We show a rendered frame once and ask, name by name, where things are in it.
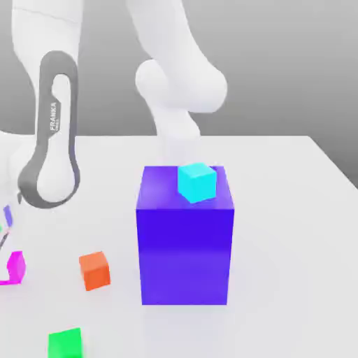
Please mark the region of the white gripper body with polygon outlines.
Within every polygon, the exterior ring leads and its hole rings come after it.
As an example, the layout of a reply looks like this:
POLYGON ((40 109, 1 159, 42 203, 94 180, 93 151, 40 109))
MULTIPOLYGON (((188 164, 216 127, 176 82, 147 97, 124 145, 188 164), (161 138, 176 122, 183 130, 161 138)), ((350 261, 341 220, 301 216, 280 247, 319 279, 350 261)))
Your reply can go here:
POLYGON ((3 246, 0 249, 0 281, 7 281, 8 280, 8 249, 3 246))

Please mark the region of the small magenta cube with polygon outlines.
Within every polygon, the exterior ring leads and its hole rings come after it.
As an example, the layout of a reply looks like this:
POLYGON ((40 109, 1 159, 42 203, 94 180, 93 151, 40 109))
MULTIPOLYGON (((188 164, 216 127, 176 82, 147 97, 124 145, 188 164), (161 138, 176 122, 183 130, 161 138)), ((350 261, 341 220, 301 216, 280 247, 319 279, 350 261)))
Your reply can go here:
POLYGON ((9 279, 0 280, 1 285, 19 285, 22 283, 26 272, 26 263, 22 251, 11 253, 7 263, 9 279))

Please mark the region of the small orange cube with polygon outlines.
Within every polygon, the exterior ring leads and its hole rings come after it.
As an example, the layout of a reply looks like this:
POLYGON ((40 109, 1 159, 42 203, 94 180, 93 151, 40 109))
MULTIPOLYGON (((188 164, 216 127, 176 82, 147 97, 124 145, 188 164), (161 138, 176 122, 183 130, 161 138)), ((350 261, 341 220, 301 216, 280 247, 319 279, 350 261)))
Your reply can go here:
POLYGON ((79 265, 87 291, 110 284, 109 264, 102 251, 80 256, 79 265))

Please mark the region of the small green cube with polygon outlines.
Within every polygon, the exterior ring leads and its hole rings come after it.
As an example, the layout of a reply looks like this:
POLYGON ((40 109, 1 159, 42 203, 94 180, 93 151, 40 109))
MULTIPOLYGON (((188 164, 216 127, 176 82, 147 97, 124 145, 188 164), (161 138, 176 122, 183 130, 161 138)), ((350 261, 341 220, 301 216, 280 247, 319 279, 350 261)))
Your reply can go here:
POLYGON ((48 358, 84 358, 80 328, 49 334, 48 358))

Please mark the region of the small cyan cube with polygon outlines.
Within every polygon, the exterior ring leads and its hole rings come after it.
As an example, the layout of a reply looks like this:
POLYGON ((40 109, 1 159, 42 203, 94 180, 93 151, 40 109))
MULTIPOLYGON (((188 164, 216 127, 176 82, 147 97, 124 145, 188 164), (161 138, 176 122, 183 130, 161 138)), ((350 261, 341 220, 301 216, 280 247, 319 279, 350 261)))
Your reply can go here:
POLYGON ((190 203, 216 197, 217 172, 204 163, 178 167, 178 192, 190 203))

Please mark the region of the large blue box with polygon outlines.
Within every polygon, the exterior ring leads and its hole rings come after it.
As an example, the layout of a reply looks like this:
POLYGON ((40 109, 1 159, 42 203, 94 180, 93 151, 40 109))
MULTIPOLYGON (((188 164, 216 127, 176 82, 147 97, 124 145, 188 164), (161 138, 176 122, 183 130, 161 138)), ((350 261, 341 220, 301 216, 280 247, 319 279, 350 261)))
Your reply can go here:
POLYGON ((234 203, 223 167, 217 195, 190 203, 178 193, 175 166, 146 166, 136 204, 144 305, 227 303, 234 203))

